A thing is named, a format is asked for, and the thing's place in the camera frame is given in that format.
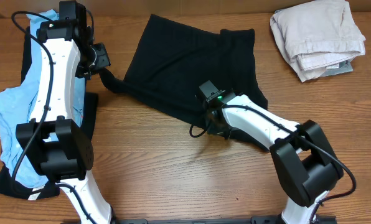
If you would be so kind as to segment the black t-shirt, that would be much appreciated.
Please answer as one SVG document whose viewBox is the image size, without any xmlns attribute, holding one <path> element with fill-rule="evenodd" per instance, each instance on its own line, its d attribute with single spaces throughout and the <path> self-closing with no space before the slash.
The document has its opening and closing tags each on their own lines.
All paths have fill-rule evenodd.
<svg viewBox="0 0 371 224">
<path fill-rule="evenodd" d="M 199 86 L 212 82 L 219 90 L 236 90 L 266 109 L 268 101 L 255 73 L 254 29 L 214 34 L 151 15 L 123 80 L 106 68 L 103 85 L 127 93 L 169 116 L 207 127 L 197 98 Z"/>
</svg>

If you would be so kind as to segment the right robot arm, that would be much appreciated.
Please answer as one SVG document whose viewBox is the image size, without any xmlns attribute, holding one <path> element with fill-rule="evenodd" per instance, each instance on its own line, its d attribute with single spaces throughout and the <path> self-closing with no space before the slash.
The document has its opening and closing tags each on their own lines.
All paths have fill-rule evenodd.
<svg viewBox="0 0 371 224">
<path fill-rule="evenodd" d="M 288 196 L 279 215 L 254 216 L 252 223 L 336 223 L 335 217 L 317 215 L 321 201 L 343 176 L 321 127 L 303 124 L 264 110 L 246 95 L 209 90 L 202 94 L 207 122 L 226 136 L 241 130 L 271 153 L 282 189 Z"/>
</svg>

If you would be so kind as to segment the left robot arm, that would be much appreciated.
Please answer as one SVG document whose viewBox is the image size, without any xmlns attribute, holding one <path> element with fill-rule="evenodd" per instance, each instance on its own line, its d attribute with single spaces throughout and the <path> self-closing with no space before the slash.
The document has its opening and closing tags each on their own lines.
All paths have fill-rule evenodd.
<svg viewBox="0 0 371 224">
<path fill-rule="evenodd" d="M 103 198 L 92 174 L 91 139 L 74 121 L 75 80 L 89 80 L 110 66 L 104 44 L 94 43 L 91 12 L 76 1 L 59 3 L 59 19 L 45 18 L 31 38 L 41 47 L 39 91 L 30 120 L 16 126 L 23 158 L 52 187 L 62 189 L 80 217 L 80 223 L 116 223 L 111 205 Z"/>
</svg>

